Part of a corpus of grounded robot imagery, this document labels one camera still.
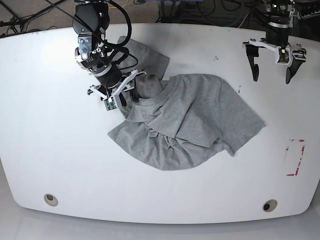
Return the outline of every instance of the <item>floor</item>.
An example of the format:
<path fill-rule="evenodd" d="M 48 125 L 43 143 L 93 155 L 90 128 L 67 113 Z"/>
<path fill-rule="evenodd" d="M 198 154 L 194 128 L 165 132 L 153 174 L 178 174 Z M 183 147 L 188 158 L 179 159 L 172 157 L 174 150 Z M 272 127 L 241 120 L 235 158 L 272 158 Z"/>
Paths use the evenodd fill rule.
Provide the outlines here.
<path fill-rule="evenodd" d="M 9 7 L 18 17 L 24 17 L 31 14 L 35 14 L 38 11 L 46 8 L 49 4 L 45 0 L 1 0 L 7 7 Z M 137 4 L 138 0 L 115 0 L 119 5 L 124 6 L 123 8 L 129 14 L 132 23 L 155 23 L 159 17 L 159 9 L 156 0 L 147 0 L 144 4 Z M 237 5 L 228 0 L 223 1 L 224 7 L 232 10 Z M 65 2 L 59 4 L 59 7 L 70 13 L 72 16 L 75 14 L 75 1 L 66 0 Z M 218 26 L 225 26 L 231 23 L 234 19 L 238 17 L 240 10 L 236 11 L 226 11 L 222 6 L 222 0 L 203 0 L 200 3 L 200 8 L 205 15 L 208 15 L 210 20 Z M 246 13 L 250 9 L 245 8 L 242 17 L 234 26 L 237 27 L 244 19 Z M 121 24 L 125 23 L 125 18 L 122 13 L 114 8 L 109 9 L 110 23 L 111 24 Z M 0 21 L 7 22 L 11 18 L 11 14 L 6 11 L 0 5 Z M 208 24 L 198 12 L 195 3 L 189 1 L 186 3 L 181 3 L 176 12 L 176 17 L 169 19 L 171 23 L 184 23 L 184 24 Z M 320 41 L 319 26 L 320 16 L 309 18 L 304 21 L 297 22 L 297 30 L 295 34 L 296 37 L 311 39 L 315 41 Z M 72 27 L 72 19 L 66 16 L 64 13 L 57 9 L 51 9 L 48 13 L 39 16 L 38 18 L 32 20 L 29 25 L 26 25 L 24 30 L 47 30 L 52 28 L 67 28 Z M 253 30 L 265 31 L 265 28 L 258 25 L 252 18 L 248 18 L 242 28 L 249 28 Z M 7 27 L 0 27 L 0 35 L 7 32 Z"/>
<path fill-rule="evenodd" d="M 315 240 L 320 235 L 320 186 L 302 214 L 220 224 L 100 221 L 31 210 L 16 204 L 0 160 L 2 240 Z"/>
<path fill-rule="evenodd" d="M 24 17 L 35 14 L 40 10 L 49 6 L 44 0 L 1 0 L 8 8 L 10 8 L 18 17 Z M 127 0 L 115 0 L 116 3 L 123 6 Z M 75 14 L 75 1 L 66 0 L 59 4 L 59 7 L 71 14 Z M 124 7 L 129 14 L 132 23 L 154 23 L 158 17 L 158 6 L 156 1 L 147 1 L 144 4 L 135 4 L 133 0 L 129 0 Z M 117 9 L 109 9 L 110 23 L 120 24 L 125 23 L 125 18 Z M 8 22 L 11 14 L 0 5 L 0 21 Z M 72 27 L 72 19 L 57 9 L 52 9 L 47 14 L 38 17 L 30 22 L 28 30 L 48 28 L 67 28 Z M 0 27 L 0 35 L 7 31 L 7 27 Z"/>

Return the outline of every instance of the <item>gray t-shirt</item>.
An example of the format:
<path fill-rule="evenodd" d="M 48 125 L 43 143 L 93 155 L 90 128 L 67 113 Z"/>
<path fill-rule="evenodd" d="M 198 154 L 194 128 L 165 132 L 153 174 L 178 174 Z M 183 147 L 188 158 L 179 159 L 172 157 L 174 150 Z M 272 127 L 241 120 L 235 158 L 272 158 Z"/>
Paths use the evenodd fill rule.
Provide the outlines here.
<path fill-rule="evenodd" d="M 230 155 L 264 126 L 223 79 L 180 74 L 156 97 L 130 104 L 108 133 L 121 148 L 160 170 L 194 168 L 223 150 Z"/>

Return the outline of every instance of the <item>gray fabric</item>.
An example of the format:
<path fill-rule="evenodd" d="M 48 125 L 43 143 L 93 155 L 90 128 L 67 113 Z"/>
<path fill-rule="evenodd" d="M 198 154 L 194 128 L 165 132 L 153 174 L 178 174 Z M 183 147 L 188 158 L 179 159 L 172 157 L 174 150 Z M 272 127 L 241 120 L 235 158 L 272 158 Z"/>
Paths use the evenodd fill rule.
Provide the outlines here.
<path fill-rule="evenodd" d="M 194 168 L 223 150 L 233 156 L 265 126 L 217 76 L 180 74 L 161 85 L 158 96 L 133 103 L 126 120 L 108 133 L 157 169 Z"/>
<path fill-rule="evenodd" d="M 118 43 L 123 42 L 125 36 L 121 36 L 118 40 Z M 125 45 L 129 49 L 129 52 L 135 56 L 139 63 L 134 69 L 145 69 L 147 75 L 142 74 L 135 78 L 135 84 L 137 92 L 142 98 L 152 98 L 157 96 L 162 92 L 163 87 L 159 84 L 159 81 L 164 77 L 167 70 L 170 58 L 156 52 L 150 47 L 130 39 L 129 42 Z M 119 59 L 122 56 L 122 53 L 115 55 L 114 59 Z M 124 68 L 131 66 L 135 63 L 135 60 L 128 56 L 122 63 L 119 64 L 119 68 Z M 127 102 L 127 106 L 120 108 L 121 113 L 124 117 L 127 117 L 131 108 L 132 101 L 130 100 L 129 92 L 122 92 L 124 99 Z"/>
<path fill-rule="evenodd" d="M 148 74 L 136 80 L 135 87 L 141 98 L 150 99 L 158 96 L 164 89 L 156 75 Z"/>
<path fill-rule="evenodd" d="M 123 42 L 125 38 L 126 37 L 121 36 L 118 43 Z M 162 80 L 169 64 L 169 57 L 164 56 L 150 47 L 132 39 L 129 40 L 125 47 L 129 49 L 130 54 L 139 60 L 138 65 L 128 69 L 128 72 L 132 69 L 145 69 L 147 74 L 156 75 L 160 80 Z M 122 53 L 118 53 L 115 55 L 114 59 L 119 59 L 121 56 Z M 135 63 L 136 61 L 132 57 L 128 56 L 119 64 L 119 68 L 128 67 Z"/>

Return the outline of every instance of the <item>metal bracket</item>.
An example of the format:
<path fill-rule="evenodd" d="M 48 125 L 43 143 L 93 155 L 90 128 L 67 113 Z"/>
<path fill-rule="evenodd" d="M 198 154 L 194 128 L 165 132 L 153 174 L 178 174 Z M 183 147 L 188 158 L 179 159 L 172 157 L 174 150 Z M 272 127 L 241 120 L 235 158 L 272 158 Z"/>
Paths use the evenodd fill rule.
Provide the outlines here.
<path fill-rule="evenodd" d="M 294 50 L 292 52 L 292 64 L 290 67 L 286 68 L 286 75 L 285 75 L 285 83 L 289 84 L 291 79 L 296 75 L 300 66 L 306 62 L 305 54 L 307 51 L 304 48 L 301 50 Z"/>
<path fill-rule="evenodd" d="M 127 76 L 119 85 L 119 87 L 117 87 L 117 89 L 111 94 L 111 96 L 109 95 L 108 91 L 106 92 L 106 95 L 104 93 L 102 93 L 101 91 L 99 91 L 100 85 L 99 86 L 90 86 L 90 88 L 87 91 L 87 94 L 90 95 L 91 93 L 96 93 L 101 97 L 101 100 L 103 101 L 106 110 L 112 110 L 112 109 L 116 109 L 122 106 L 121 104 L 121 100 L 120 100 L 120 94 L 122 91 L 129 91 L 132 90 L 134 88 L 134 83 L 131 84 L 130 82 L 133 81 L 135 79 L 135 77 L 139 74 L 147 74 L 144 70 L 142 71 L 138 71 L 137 69 L 132 70 L 131 74 L 129 76 Z"/>
<path fill-rule="evenodd" d="M 274 52 L 274 61 L 276 64 L 289 65 L 291 63 L 291 49 L 286 47 L 284 49 L 281 46 L 272 45 L 264 38 L 261 38 L 261 41 L 256 41 L 255 39 L 250 39 L 249 44 L 254 45 L 259 48 L 269 49 Z"/>
<path fill-rule="evenodd" d="M 259 77 L 259 66 L 258 64 L 255 64 L 255 57 L 259 57 L 259 47 L 251 45 L 248 42 L 244 42 L 243 44 L 251 67 L 253 81 L 257 82 Z"/>
<path fill-rule="evenodd" d="M 78 44 L 79 44 L 79 54 L 83 61 L 86 61 L 90 57 L 91 49 L 92 49 L 92 35 L 79 35 L 78 37 Z"/>
<path fill-rule="evenodd" d="M 288 5 L 287 11 L 289 12 L 289 28 L 293 28 L 294 27 L 294 13 L 295 13 L 295 6 L 294 4 L 292 5 Z"/>

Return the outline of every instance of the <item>screw hole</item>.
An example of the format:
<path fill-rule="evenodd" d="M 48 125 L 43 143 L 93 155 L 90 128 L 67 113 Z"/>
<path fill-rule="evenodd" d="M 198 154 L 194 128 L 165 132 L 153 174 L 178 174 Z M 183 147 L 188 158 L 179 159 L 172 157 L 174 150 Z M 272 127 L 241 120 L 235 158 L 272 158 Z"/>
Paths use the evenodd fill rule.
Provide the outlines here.
<path fill-rule="evenodd" d="M 265 205 L 263 206 L 263 210 L 265 210 L 265 211 L 267 211 L 269 208 L 270 208 L 270 205 L 269 205 L 269 204 L 265 204 Z"/>
<path fill-rule="evenodd" d="M 47 198 L 48 200 L 50 200 L 50 201 L 52 201 L 52 200 L 54 199 L 54 197 L 51 196 L 51 195 L 47 195 L 46 198 Z"/>
<path fill-rule="evenodd" d="M 267 213 L 270 213 L 273 210 L 275 210 L 277 205 L 278 205 L 277 200 L 272 199 L 272 200 L 267 201 L 265 204 L 263 204 L 262 210 L 267 212 Z"/>
<path fill-rule="evenodd" d="M 50 206 L 52 206 L 52 207 L 55 207 L 55 206 L 58 205 L 58 200 L 57 200 L 57 198 L 56 198 L 55 196 L 51 195 L 51 194 L 45 194 L 45 195 L 44 195 L 44 201 L 45 201 L 48 205 L 50 205 Z"/>
<path fill-rule="evenodd" d="M 98 69 L 100 69 L 100 68 L 102 68 L 103 66 L 104 66 L 104 63 L 102 62 L 102 63 L 98 63 L 96 67 L 97 67 Z"/>

